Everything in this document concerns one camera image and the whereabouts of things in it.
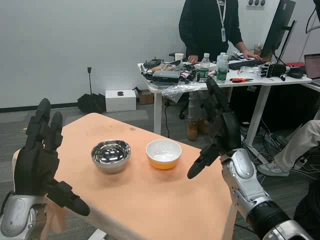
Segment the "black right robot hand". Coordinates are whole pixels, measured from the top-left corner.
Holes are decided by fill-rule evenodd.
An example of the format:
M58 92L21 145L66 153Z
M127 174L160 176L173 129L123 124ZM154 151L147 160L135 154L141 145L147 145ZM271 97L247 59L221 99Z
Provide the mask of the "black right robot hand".
M200 151L199 157L187 173L188 179L196 177L218 157L241 147L240 124L223 90L212 78L206 81L206 86L208 97L201 102L200 107L206 111L208 136L212 143Z

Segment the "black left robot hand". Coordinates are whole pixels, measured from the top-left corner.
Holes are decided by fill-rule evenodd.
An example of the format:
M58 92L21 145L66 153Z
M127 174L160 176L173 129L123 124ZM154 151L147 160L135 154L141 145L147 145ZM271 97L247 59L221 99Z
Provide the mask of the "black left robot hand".
M29 120L24 147L18 153L14 168L15 193L46 196L59 207L66 207L87 217L89 206L64 181L55 180L60 160L57 149L63 141L63 116L57 111L50 116L51 103L43 98Z

